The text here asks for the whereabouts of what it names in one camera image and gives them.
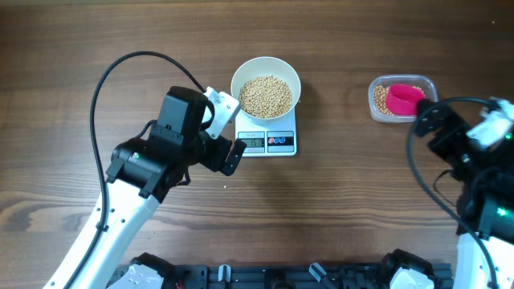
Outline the pink measuring scoop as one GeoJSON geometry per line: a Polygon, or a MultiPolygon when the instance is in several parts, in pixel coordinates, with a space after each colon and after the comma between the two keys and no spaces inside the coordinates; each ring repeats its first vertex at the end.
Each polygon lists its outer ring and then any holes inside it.
{"type": "Polygon", "coordinates": [[[395,84],[389,87],[385,105],[394,115],[414,116],[417,103],[424,99],[422,90],[406,84],[395,84]]]}

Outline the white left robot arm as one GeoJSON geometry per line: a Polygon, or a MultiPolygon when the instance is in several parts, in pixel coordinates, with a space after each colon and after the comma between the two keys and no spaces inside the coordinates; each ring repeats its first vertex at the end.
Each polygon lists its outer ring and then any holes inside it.
{"type": "Polygon", "coordinates": [[[166,194],[187,185],[190,166],[201,164],[230,176],[246,145],[221,135],[241,109],[239,99],[208,88],[197,92],[172,87],[157,120],[140,136],[112,152],[107,177],[90,218],[48,288],[104,288],[140,228],[166,194]]]}

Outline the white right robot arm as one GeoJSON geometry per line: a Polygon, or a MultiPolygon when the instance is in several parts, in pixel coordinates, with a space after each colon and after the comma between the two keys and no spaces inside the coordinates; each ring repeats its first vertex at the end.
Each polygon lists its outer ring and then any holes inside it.
{"type": "Polygon", "coordinates": [[[482,120],[470,126],[452,100],[421,100],[406,145],[413,137],[434,135],[427,146],[463,184],[454,209],[434,195],[420,176],[414,157],[410,169],[423,190],[458,223],[455,288],[510,288],[513,285],[513,105],[497,98],[483,105],[482,120]]]}

